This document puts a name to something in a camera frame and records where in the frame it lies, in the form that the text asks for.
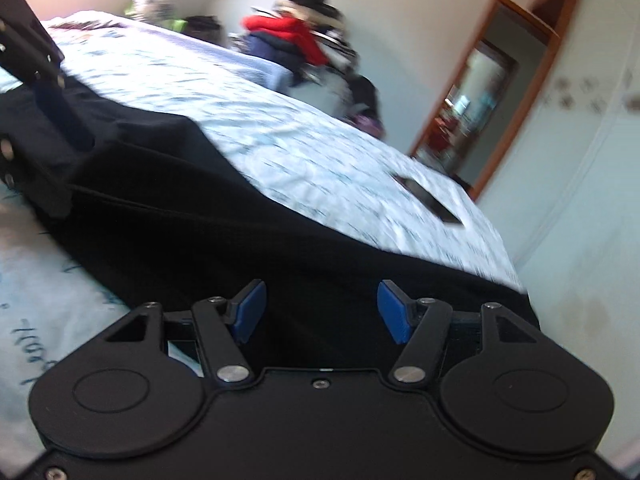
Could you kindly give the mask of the red jacket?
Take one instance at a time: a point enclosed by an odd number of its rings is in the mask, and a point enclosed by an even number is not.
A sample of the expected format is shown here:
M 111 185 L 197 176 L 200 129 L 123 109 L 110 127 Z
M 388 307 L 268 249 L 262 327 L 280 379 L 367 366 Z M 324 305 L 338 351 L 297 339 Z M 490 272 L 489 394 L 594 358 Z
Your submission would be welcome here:
M 250 36 L 264 40 L 279 50 L 299 54 L 307 64 L 323 66 L 329 63 L 310 28 L 298 18 L 254 14 L 242 18 L 241 24 Z

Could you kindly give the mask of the black smartphone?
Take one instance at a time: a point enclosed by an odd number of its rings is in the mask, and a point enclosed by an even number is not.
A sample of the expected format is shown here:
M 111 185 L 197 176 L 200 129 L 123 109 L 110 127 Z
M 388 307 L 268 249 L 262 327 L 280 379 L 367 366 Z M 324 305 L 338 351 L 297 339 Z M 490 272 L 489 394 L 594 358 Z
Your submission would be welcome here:
M 450 226 L 462 225 L 462 221 L 453 212 L 416 180 L 400 174 L 392 174 L 392 178 L 442 223 Z

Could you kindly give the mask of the lavender blue knit blanket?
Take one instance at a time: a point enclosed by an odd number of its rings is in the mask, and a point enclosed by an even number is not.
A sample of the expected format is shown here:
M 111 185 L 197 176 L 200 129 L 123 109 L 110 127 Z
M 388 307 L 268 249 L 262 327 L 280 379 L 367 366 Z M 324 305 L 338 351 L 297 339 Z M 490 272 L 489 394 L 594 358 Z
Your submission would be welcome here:
M 204 58 L 215 62 L 228 72 L 274 92 L 288 94 L 288 89 L 293 82 L 293 75 L 289 70 L 263 58 L 235 52 L 152 25 L 142 24 L 140 30 L 156 38 L 162 38 L 182 50 L 203 55 Z

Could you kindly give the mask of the dark brown bag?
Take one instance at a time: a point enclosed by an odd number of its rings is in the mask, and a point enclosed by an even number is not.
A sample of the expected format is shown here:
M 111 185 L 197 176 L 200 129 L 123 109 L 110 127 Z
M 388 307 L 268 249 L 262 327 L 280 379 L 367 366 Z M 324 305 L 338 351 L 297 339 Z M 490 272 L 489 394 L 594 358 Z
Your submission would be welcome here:
M 182 32 L 189 37 L 223 46 L 224 26 L 220 24 L 215 15 L 192 15 L 185 18 Z

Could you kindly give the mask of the black pants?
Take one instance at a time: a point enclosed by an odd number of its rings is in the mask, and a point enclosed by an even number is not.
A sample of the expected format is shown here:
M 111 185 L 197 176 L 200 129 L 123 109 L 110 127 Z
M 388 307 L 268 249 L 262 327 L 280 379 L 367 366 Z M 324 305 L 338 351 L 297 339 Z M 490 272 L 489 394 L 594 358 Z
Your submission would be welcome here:
M 526 295 L 469 273 L 354 240 L 270 200 L 191 119 L 148 112 L 71 80 L 65 99 L 94 135 L 78 151 L 32 90 L 1 98 L 17 148 L 14 182 L 52 238 L 124 303 L 183 310 L 264 281 L 266 310 L 244 347 L 255 368 L 377 368 L 399 354 L 378 284 L 458 311 L 498 302 L 530 324 Z

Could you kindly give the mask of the white floral wardrobe door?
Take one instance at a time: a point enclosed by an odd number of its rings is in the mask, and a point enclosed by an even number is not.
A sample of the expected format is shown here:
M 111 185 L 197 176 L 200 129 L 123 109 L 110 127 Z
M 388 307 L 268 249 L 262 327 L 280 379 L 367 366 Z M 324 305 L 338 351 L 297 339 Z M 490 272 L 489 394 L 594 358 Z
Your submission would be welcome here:
M 639 471 L 639 0 L 579 0 L 478 200 L 542 330 L 615 396 L 600 453 Z

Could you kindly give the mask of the navy blue folded garment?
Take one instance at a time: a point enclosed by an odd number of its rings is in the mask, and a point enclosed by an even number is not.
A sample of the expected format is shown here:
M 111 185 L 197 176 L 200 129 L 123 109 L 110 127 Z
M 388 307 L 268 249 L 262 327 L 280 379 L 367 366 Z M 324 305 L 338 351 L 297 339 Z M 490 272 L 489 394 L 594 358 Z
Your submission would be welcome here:
M 303 82 L 303 68 L 307 62 L 302 50 L 296 44 L 273 36 L 269 32 L 250 32 L 245 37 L 245 42 L 249 55 L 286 68 L 292 74 L 292 86 Z

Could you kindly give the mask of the wooden door frame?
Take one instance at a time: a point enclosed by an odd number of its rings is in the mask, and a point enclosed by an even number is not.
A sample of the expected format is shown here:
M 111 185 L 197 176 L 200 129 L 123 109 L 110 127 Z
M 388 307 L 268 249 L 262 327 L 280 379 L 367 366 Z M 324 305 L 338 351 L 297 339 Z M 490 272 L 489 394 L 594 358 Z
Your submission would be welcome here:
M 477 200 L 559 58 L 579 0 L 489 0 L 410 157 L 434 162 Z

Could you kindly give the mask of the light blue script-print quilt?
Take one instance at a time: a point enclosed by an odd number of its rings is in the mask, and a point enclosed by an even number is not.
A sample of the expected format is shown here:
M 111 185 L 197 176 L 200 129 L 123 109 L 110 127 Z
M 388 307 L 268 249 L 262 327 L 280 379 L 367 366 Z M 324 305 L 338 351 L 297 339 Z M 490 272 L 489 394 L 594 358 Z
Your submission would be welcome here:
M 58 21 L 125 28 L 65 30 Z M 522 283 L 497 230 L 457 183 L 302 101 L 236 76 L 203 55 L 100 11 L 46 21 L 64 70 L 116 102 L 194 120 L 265 196 L 378 249 L 449 266 L 514 290 Z M 392 174 L 416 180 L 453 212 L 442 223 Z M 11 190 L 1 193 L 1 469 L 15 476 L 42 452 L 27 414 L 35 380 L 125 311 L 44 232 Z

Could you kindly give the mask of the white and dark clothes stack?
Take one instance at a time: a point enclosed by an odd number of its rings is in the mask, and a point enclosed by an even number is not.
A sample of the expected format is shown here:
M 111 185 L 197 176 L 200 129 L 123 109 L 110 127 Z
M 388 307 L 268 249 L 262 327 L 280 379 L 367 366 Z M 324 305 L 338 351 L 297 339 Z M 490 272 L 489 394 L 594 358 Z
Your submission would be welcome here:
M 276 0 L 271 10 L 255 9 L 250 15 L 254 14 L 274 18 L 292 16 L 307 24 L 329 63 L 323 66 L 306 64 L 303 76 L 308 68 L 328 68 L 335 73 L 348 75 L 358 67 L 359 55 L 348 42 L 344 15 L 326 0 Z

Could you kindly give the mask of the purple cloth item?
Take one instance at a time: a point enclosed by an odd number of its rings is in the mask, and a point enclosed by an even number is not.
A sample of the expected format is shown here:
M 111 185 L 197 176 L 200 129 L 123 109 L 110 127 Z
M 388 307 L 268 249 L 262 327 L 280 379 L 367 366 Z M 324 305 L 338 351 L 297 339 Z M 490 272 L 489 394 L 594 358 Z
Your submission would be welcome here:
M 386 131 L 382 122 L 376 118 L 369 117 L 367 115 L 358 114 L 348 118 L 348 122 L 356 129 L 367 133 L 372 138 L 383 140 L 386 136 Z

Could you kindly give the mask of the black bag on pile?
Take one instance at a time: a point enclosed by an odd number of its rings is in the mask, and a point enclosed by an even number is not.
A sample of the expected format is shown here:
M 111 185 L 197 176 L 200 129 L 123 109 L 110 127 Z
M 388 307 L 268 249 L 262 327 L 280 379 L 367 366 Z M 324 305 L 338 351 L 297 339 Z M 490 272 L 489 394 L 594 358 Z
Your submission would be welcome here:
M 372 119 L 380 118 L 378 112 L 378 89 L 361 75 L 351 74 L 346 78 L 350 91 L 350 116 L 363 115 Z

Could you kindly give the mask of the colourful zebra-pattern blanket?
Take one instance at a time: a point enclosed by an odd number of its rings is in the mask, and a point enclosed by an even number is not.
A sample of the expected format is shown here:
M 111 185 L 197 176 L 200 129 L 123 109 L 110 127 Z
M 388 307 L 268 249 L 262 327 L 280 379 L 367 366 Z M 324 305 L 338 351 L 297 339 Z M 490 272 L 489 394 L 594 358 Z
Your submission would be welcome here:
M 108 28 L 125 28 L 126 25 L 115 22 L 112 20 L 100 21 L 100 20 L 89 20 L 89 21 L 58 21 L 49 25 L 50 28 L 54 29 L 65 29 L 65 30 L 82 30 L 83 32 L 88 32 L 89 30 L 99 30 L 99 29 L 108 29 Z

